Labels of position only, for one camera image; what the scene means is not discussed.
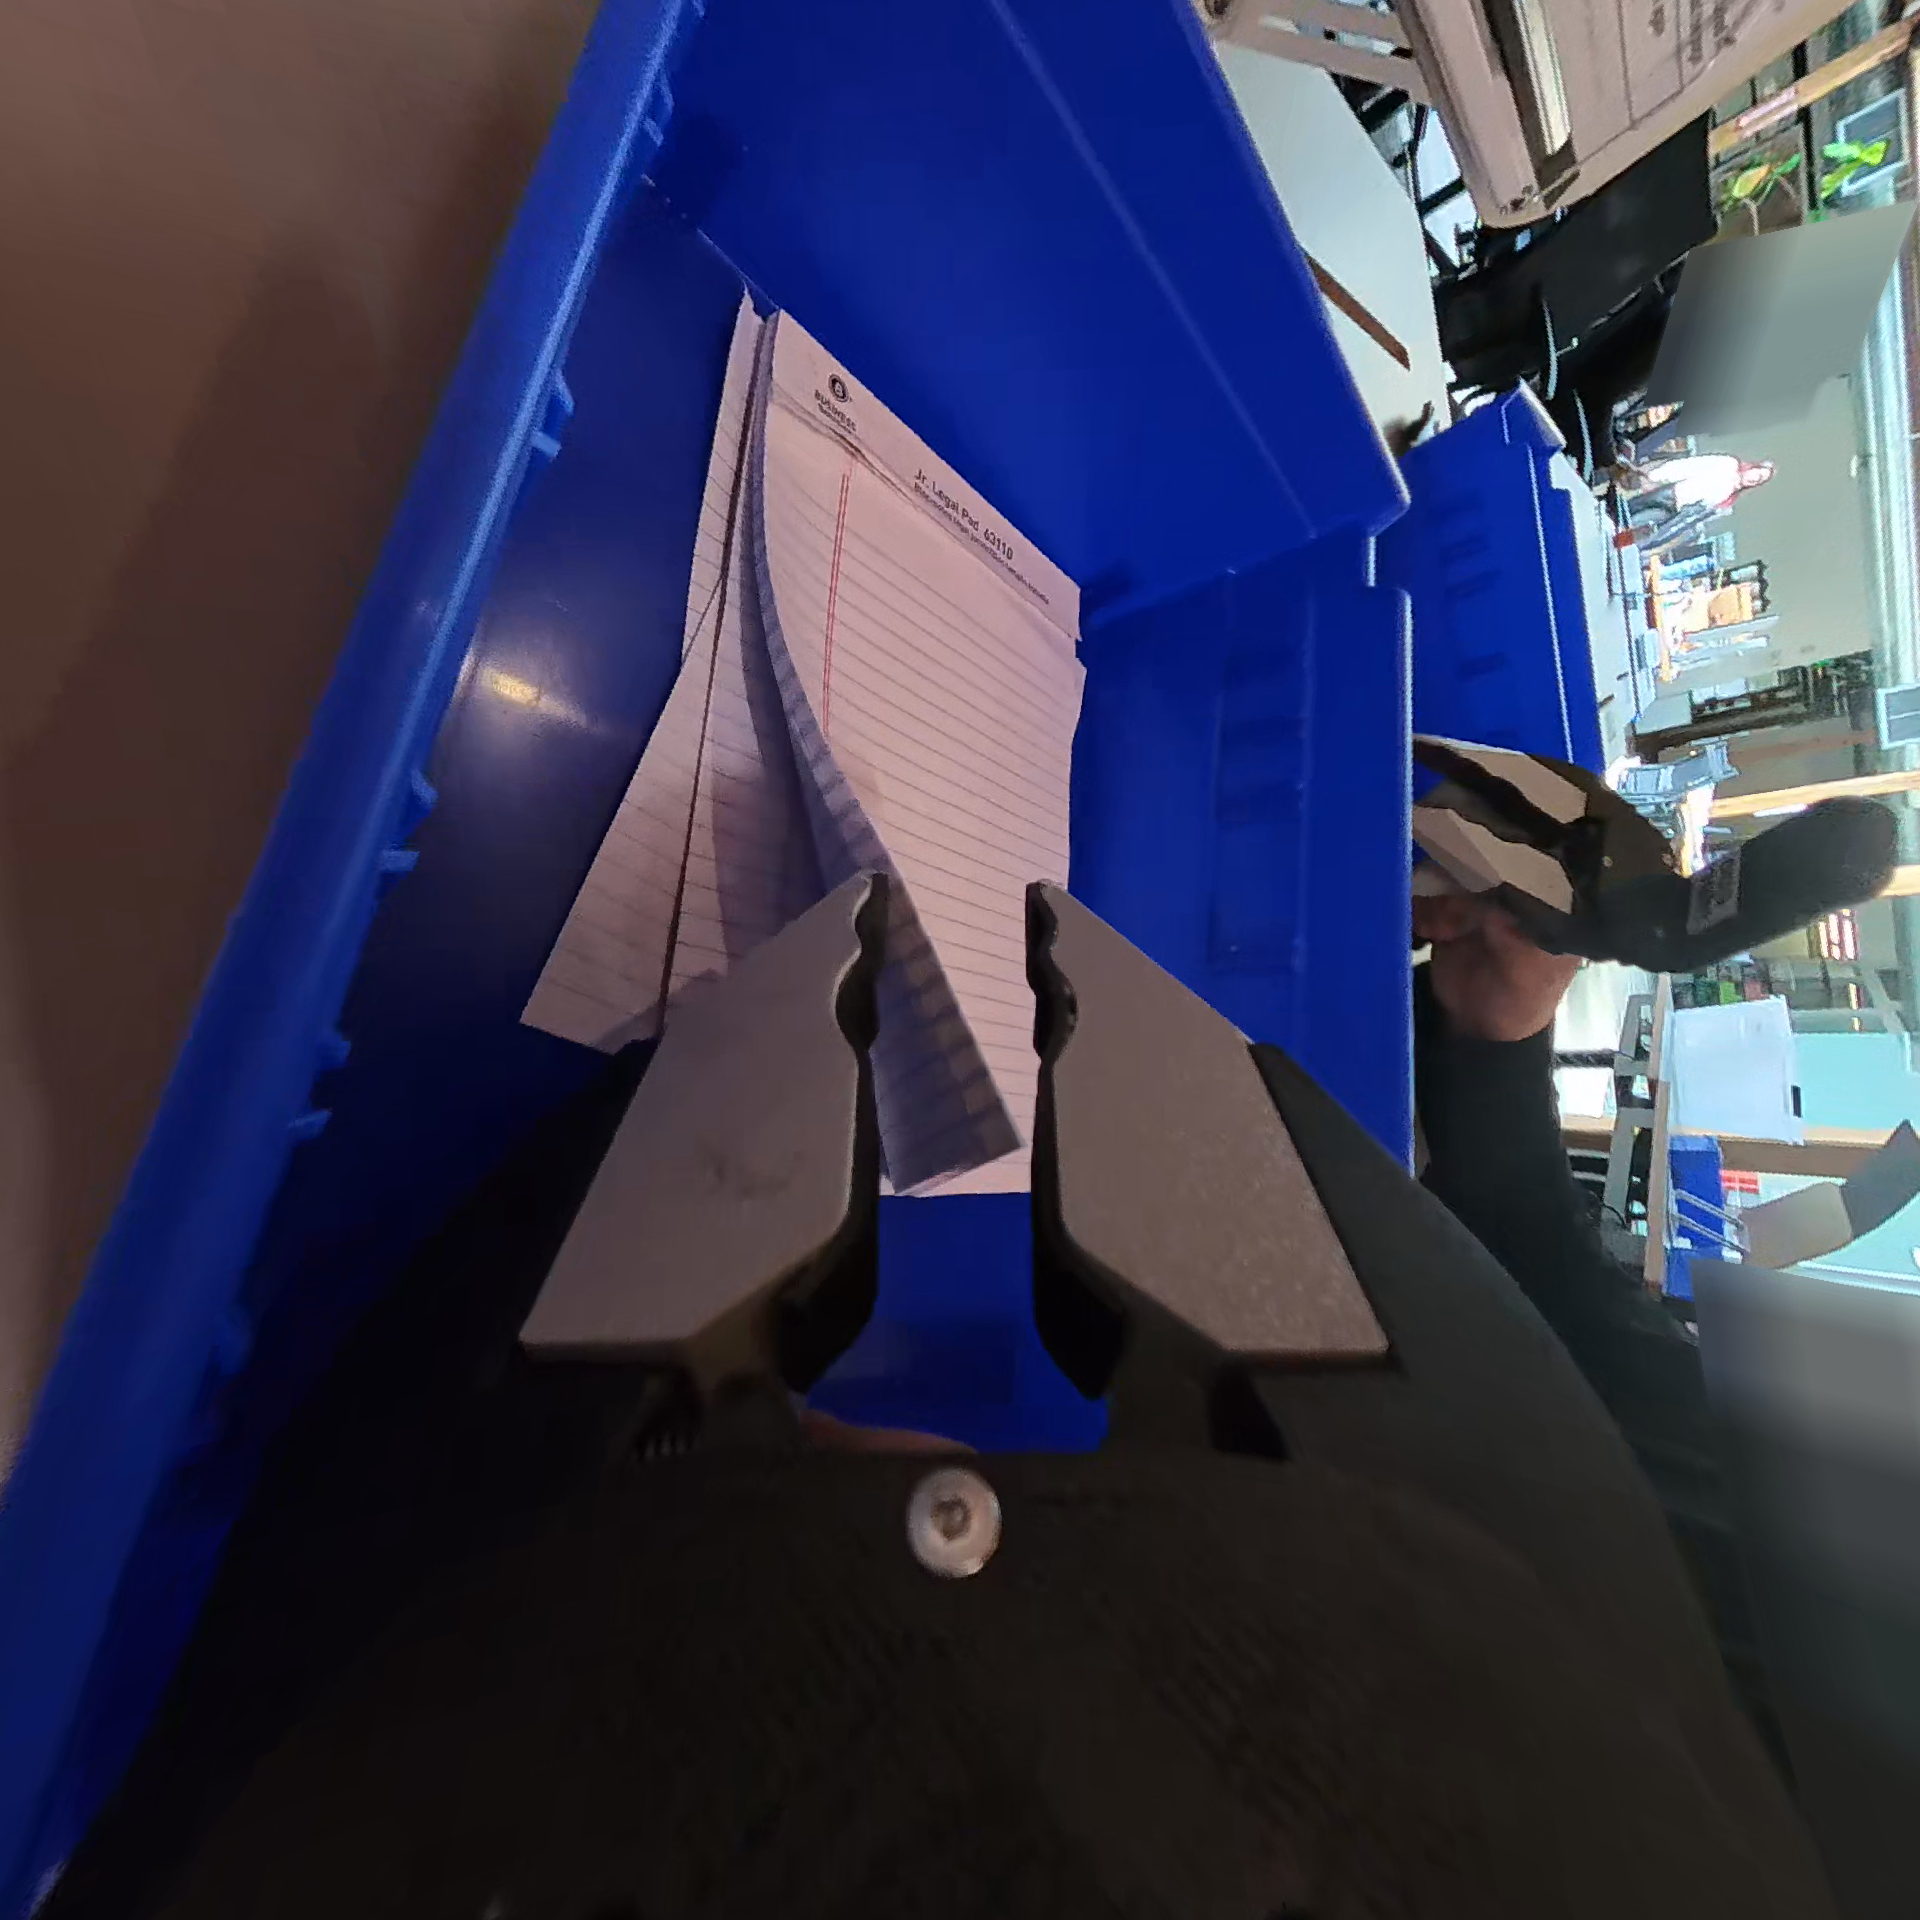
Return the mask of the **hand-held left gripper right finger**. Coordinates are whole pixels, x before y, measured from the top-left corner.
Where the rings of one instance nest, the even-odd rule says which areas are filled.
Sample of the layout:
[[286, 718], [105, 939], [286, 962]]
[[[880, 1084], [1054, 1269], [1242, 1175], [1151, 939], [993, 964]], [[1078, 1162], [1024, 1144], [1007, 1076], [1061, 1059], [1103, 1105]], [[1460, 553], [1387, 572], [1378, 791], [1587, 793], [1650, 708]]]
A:
[[1087, 1403], [1213, 1403], [1388, 1354], [1252, 1045], [1061, 881], [1037, 997], [1032, 1308]]

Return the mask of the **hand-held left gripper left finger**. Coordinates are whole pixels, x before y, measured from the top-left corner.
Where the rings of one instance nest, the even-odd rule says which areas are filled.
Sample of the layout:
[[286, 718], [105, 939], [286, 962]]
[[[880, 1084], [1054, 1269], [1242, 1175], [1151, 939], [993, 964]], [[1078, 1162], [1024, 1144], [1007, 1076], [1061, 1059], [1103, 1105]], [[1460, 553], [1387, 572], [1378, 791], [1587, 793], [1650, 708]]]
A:
[[523, 1354], [812, 1390], [853, 1347], [880, 1308], [881, 962], [892, 880], [859, 872], [674, 1009]]

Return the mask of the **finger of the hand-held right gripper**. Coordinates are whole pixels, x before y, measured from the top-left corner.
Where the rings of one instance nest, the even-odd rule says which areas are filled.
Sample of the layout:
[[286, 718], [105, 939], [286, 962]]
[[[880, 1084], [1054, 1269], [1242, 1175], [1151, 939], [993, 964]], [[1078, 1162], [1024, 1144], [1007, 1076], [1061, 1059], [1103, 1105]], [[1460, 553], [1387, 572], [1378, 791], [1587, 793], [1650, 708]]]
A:
[[1411, 759], [1516, 827], [1572, 827], [1589, 805], [1576, 764], [1550, 752], [1516, 752], [1460, 739], [1411, 739]]
[[1572, 916], [1572, 880], [1554, 853], [1508, 845], [1464, 813], [1411, 813], [1411, 846], [1464, 897], [1516, 890], [1550, 916]]

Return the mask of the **narrow blue plastic bin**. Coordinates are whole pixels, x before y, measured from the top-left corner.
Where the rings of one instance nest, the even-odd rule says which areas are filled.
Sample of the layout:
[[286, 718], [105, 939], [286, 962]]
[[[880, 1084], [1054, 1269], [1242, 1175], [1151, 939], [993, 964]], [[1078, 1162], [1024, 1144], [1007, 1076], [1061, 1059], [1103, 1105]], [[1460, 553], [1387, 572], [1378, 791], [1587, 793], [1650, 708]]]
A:
[[1411, 728], [1603, 773], [1569, 434], [1519, 386], [1409, 450], [1378, 585], [1409, 598]]

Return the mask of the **lined paper sheet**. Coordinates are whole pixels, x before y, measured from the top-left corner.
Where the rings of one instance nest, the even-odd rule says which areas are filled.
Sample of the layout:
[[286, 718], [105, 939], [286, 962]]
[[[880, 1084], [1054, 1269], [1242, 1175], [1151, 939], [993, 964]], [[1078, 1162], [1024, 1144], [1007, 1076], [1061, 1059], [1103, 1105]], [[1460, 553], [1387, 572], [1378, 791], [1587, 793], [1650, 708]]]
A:
[[745, 303], [686, 598], [686, 659], [521, 1015], [531, 1029], [603, 1053], [661, 1039], [665, 1009], [760, 951], [795, 890], [795, 759], [756, 587], [756, 367], [760, 315]]

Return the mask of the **white lined legal pad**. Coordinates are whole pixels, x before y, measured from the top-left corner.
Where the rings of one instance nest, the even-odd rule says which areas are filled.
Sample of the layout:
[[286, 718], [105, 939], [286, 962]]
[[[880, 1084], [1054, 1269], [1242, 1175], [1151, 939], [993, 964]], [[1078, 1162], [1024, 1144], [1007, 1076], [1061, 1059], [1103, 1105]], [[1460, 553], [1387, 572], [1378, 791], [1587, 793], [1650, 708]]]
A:
[[1032, 1190], [1024, 890], [1070, 872], [1078, 585], [791, 315], [746, 533], [818, 872], [881, 880], [881, 1185]]

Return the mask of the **large blue plastic bin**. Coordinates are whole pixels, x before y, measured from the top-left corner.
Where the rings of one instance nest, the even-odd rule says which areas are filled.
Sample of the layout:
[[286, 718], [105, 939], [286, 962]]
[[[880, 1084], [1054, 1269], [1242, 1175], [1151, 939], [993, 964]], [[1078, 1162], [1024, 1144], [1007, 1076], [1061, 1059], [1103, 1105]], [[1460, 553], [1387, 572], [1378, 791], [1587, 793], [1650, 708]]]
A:
[[1186, 10], [591, 24], [8, 1486], [8, 1913], [345, 1324], [591, 1076], [521, 1009], [665, 708], [745, 289], [1084, 585], [1087, 916], [1409, 1162], [1403, 481]]

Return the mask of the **person's right forearm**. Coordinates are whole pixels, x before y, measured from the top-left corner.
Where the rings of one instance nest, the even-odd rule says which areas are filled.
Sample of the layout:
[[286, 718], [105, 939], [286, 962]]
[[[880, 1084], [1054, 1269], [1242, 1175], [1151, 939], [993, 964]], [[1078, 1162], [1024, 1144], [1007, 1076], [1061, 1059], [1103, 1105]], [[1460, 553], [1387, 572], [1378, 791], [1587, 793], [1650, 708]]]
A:
[[1707, 1463], [1712, 1407], [1696, 1337], [1603, 1247], [1561, 1151], [1550, 1039], [1460, 1039], [1411, 980], [1411, 1105], [1428, 1190], [1501, 1258], [1524, 1303], [1595, 1384], [1623, 1441], [1656, 1463]]

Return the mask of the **grey desk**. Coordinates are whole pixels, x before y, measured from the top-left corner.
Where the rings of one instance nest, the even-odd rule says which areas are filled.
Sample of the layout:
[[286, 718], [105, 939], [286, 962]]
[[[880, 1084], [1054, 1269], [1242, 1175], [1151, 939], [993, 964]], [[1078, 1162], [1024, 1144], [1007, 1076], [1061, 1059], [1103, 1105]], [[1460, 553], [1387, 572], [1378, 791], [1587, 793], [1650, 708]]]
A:
[[8, 1475], [612, 6], [8, 6]]

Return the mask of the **person's right hand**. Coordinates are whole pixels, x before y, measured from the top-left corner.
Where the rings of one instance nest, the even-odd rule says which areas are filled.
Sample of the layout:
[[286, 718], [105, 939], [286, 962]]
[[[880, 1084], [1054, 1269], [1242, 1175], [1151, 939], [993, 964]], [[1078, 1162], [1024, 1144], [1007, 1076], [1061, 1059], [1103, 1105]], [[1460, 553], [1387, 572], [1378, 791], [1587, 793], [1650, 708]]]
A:
[[1539, 951], [1482, 897], [1411, 897], [1411, 945], [1447, 1029], [1475, 1045], [1543, 1039], [1576, 980], [1576, 953]]

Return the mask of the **white storage box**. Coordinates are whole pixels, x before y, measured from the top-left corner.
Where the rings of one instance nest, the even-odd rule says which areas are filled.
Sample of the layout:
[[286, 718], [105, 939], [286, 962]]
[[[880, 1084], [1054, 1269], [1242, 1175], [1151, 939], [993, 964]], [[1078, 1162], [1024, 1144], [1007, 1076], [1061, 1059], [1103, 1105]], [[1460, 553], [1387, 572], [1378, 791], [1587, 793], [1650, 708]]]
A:
[[1793, 1003], [1720, 1003], [1667, 1015], [1667, 1119], [1682, 1135], [1800, 1144]]

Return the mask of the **grey folded cardboard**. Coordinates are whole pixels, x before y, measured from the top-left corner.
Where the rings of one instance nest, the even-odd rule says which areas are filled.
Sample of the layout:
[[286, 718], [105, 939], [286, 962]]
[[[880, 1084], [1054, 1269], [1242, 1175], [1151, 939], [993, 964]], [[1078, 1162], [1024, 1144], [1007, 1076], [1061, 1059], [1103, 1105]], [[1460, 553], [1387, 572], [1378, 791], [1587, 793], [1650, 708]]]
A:
[[1899, 1124], [1845, 1185], [1809, 1185], [1742, 1207], [1739, 1243], [1749, 1269], [1829, 1258], [1874, 1238], [1920, 1194], [1920, 1135]]

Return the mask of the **small blue desktop bins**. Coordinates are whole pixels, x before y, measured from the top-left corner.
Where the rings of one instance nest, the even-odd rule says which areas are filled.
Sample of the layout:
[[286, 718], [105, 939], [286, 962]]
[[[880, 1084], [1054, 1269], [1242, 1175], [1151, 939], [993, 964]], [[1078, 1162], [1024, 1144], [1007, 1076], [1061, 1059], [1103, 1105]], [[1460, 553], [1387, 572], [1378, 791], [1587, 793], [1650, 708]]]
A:
[[1725, 1185], [1720, 1185], [1720, 1144], [1712, 1135], [1675, 1135], [1667, 1144], [1667, 1303], [1689, 1303], [1696, 1258], [1739, 1258], [1725, 1243]]

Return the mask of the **green plant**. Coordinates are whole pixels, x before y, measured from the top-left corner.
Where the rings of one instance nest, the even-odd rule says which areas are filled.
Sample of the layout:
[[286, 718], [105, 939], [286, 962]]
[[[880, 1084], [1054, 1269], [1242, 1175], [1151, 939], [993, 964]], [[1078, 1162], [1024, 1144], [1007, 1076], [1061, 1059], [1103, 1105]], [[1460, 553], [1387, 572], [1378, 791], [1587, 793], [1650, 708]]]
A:
[[1712, 189], [1720, 214], [1739, 206], [1764, 206], [1772, 201], [1782, 182], [1794, 182], [1800, 170], [1815, 175], [1815, 206], [1829, 206], [1835, 192], [1848, 192], [1855, 182], [1881, 175], [1884, 165], [1899, 165], [1899, 133], [1874, 133], [1874, 139], [1828, 139], [1815, 170], [1800, 139], [1732, 158], [1732, 170]]

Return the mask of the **wooden instruction board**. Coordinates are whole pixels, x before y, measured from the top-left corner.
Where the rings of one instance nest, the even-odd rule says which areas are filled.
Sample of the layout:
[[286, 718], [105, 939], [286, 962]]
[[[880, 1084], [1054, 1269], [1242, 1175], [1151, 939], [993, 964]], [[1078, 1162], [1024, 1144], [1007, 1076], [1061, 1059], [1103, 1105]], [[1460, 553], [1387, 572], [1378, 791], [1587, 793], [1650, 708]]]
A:
[[1482, 228], [1576, 206], [1845, 0], [1395, 0]]

